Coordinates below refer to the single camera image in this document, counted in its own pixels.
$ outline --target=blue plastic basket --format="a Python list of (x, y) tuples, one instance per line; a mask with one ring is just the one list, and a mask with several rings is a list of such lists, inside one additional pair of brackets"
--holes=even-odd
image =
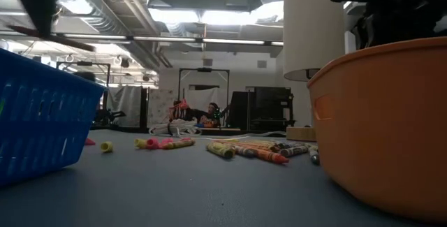
[(77, 162), (103, 91), (0, 49), (0, 186)]

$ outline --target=orange plastic bin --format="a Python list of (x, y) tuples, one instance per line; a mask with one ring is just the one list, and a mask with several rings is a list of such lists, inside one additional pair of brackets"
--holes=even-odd
[(308, 83), (321, 165), (382, 210), (447, 223), (447, 38), (371, 47)]

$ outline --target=gray floor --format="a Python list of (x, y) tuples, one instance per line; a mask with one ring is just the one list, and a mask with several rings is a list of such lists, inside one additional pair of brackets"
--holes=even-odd
[(86, 146), (64, 170), (0, 189), (0, 226), (427, 226), (368, 207), (312, 165), (279, 166), (205, 151), (135, 150), (148, 135), (92, 131), (115, 152)]

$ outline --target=lamp shade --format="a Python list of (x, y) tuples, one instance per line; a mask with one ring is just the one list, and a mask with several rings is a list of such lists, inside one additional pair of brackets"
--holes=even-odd
[(344, 11), (330, 0), (284, 0), (284, 77), (308, 81), (344, 55)]

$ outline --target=wall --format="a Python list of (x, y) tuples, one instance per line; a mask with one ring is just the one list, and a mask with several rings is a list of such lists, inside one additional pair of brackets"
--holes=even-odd
[[(159, 89), (169, 89), (175, 92), (177, 96), (179, 70), (176, 68), (163, 69), (160, 71)], [(227, 82), (218, 74), (218, 72), (199, 73), (197, 71), (182, 71), (184, 79), (180, 85), (180, 96), (182, 89), (188, 89), (189, 85), (219, 85), (219, 88), (226, 89)], [(245, 91), (245, 87), (275, 87), (274, 72), (256, 73), (256, 72), (230, 72), (230, 91), (228, 100), (231, 102), (233, 91)]]
[(307, 82), (290, 81), (284, 78), (284, 58), (281, 52), (276, 61), (275, 85), (277, 87), (290, 87), (293, 94), (293, 118), (295, 126), (312, 125), (312, 106), (310, 103)]

